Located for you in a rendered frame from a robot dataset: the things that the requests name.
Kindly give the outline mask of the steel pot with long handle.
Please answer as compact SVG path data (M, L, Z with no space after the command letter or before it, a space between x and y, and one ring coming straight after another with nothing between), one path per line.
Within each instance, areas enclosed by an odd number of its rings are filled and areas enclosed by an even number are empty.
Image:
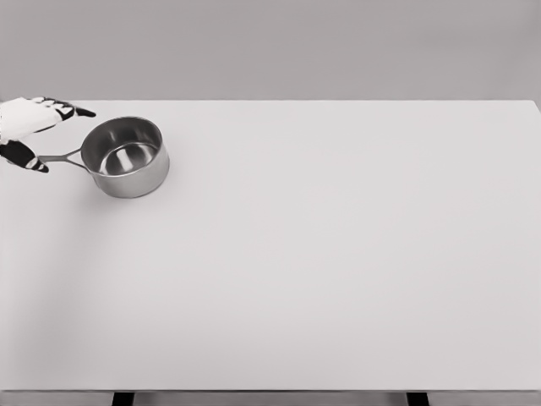
M80 148L62 154L40 156L44 163L77 163L96 186L114 198L133 199L148 195L166 180L170 157L162 133L147 118L119 117L93 128Z

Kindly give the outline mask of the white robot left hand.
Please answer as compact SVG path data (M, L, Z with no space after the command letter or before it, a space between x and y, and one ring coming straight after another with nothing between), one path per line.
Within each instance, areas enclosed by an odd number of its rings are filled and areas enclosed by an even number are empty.
M52 129L72 118L95 118L96 113L48 96L18 97L0 102L0 157L9 164L38 173L49 167L23 138Z

